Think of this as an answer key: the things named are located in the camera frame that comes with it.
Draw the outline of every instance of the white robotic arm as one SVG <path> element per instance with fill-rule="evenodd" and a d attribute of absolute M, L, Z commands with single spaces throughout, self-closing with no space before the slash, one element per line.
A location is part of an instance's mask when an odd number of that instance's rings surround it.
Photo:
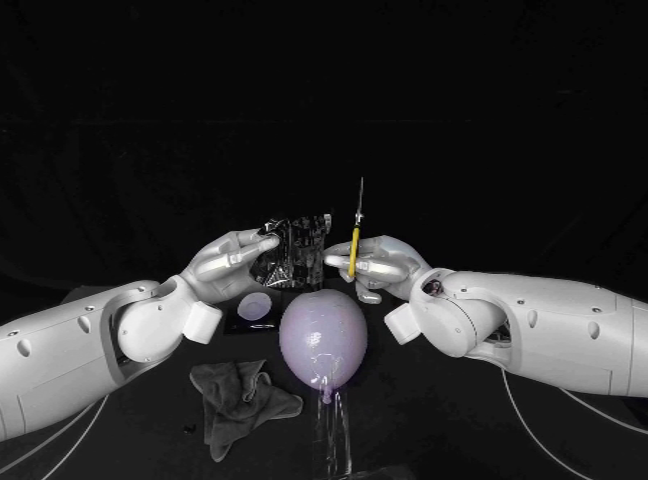
<path fill-rule="evenodd" d="M 648 398 L 648 304 L 598 286 L 434 269 L 385 321 L 400 344 L 422 333 L 447 355 L 556 387 Z"/>
<path fill-rule="evenodd" d="M 129 283 L 0 327 L 0 442 L 77 413 L 158 366 L 220 310 L 180 275 Z"/>

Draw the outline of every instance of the white cable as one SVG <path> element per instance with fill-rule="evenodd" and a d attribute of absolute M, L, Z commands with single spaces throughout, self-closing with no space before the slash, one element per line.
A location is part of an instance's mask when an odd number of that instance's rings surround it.
<path fill-rule="evenodd" d="M 630 430 L 634 430 L 638 433 L 643 433 L 644 435 L 648 435 L 648 430 L 644 430 L 643 428 L 635 427 L 634 425 L 630 425 L 628 423 L 624 423 L 621 420 L 617 418 L 612 418 L 607 413 L 602 413 L 595 407 L 592 407 L 581 398 L 578 398 L 575 395 L 572 395 L 566 390 L 560 388 L 560 390 L 586 407 L 589 408 L 598 415 L 605 417 L 609 421 L 615 422 L 618 425 L 622 427 L 628 428 Z"/>
<path fill-rule="evenodd" d="M 89 423 L 89 426 L 86 427 L 86 430 L 85 432 L 82 433 L 82 436 L 79 437 L 79 441 L 75 443 L 75 446 L 72 447 L 72 449 L 69 450 L 67 454 L 64 455 L 64 458 L 60 460 L 60 463 L 54 466 L 54 468 L 50 470 L 50 472 L 47 473 L 47 475 L 43 477 L 41 480 L 46 480 L 47 477 L 50 477 L 50 475 L 54 473 L 54 471 L 57 470 L 57 468 L 60 468 L 60 465 L 64 463 L 64 460 L 69 458 L 69 456 L 72 455 L 72 452 L 75 451 L 75 448 L 77 447 L 77 445 L 82 443 L 82 440 L 83 440 L 83 437 L 86 436 L 86 434 L 89 433 L 89 430 L 90 430 L 90 427 L 93 426 L 93 423 L 98 419 L 98 416 L 101 415 L 101 410 L 103 409 L 103 406 L 105 406 L 105 402 L 108 401 L 108 395 L 105 396 L 103 398 L 103 403 L 101 404 L 101 407 L 98 408 L 98 412 L 96 412 L 96 416 L 93 417 L 93 420 L 90 421 Z"/>
<path fill-rule="evenodd" d="M 552 459 L 581 478 L 585 480 L 592 480 L 591 477 L 586 477 L 582 475 L 576 470 L 573 470 L 563 462 L 559 460 L 559 458 L 550 453 L 550 451 L 545 448 L 545 445 L 540 443 L 540 440 L 537 440 L 536 436 L 533 435 L 533 432 L 530 431 L 529 426 L 526 425 L 526 421 L 523 420 L 521 417 L 521 412 L 519 411 L 519 407 L 516 406 L 514 402 L 514 397 L 511 396 L 511 390 L 509 389 L 509 382 L 507 382 L 507 374 L 504 369 L 501 369 L 501 376 L 504 377 L 504 386 L 507 387 L 507 393 L 509 393 L 509 399 L 511 400 L 511 405 L 514 406 L 516 414 L 519 415 L 519 419 L 521 420 L 523 426 L 526 428 L 526 431 L 529 432 L 530 436 L 533 437 L 533 440 L 536 441 L 537 445 L 540 448 L 545 450 L 545 453 L 552 457 Z"/>
<path fill-rule="evenodd" d="M 17 460 L 14 460 L 5 467 L 2 467 L 0 469 L 0 475 L 7 471 L 10 470 L 18 463 L 21 463 L 64 432 L 66 430 L 69 429 L 69 427 L 72 427 L 72 425 L 77 422 L 77 420 L 86 415 L 86 412 L 93 408 L 93 403 L 85 408 L 83 412 L 76 416 L 76 418 L 69 422 L 67 425 L 64 425 L 64 427 L 62 427 L 60 431 L 26 454 L 23 455 L 20 458 L 17 458 Z"/>

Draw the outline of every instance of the yellow handle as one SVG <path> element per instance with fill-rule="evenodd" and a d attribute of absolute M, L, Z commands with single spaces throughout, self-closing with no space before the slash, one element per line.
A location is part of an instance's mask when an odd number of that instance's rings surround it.
<path fill-rule="evenodd" d="M 348 276 L 356 276 L 356 259 L 357 259 L 357 240 L 360 239 L 360 227 L 353 230 L 353 242 L 350 243 L 350 267 Z"/>

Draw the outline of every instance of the purple balloon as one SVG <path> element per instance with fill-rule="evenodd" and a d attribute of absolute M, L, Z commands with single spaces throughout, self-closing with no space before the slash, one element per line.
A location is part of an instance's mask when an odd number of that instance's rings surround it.
<path fill-rule="evenodd" d="M 367 348 L 364 315 L 353 299 L 337 290 L 299 295 L 284 313 L 279 344 L 292 373 L 324 391 L 324 403 L 330 403 Z"/>

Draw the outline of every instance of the towel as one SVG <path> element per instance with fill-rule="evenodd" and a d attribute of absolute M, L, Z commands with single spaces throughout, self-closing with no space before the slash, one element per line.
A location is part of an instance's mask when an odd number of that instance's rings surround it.
<path fill-rule="evenodd" d="M 302 398 L 271 384 L 261 372 L 266 360 L 197 365 L 191 383 L 203 395 L 204 443 L 212 458 L 226 458 L 233 442 L 266 421 L 291 418 L 302 411 Z"/>

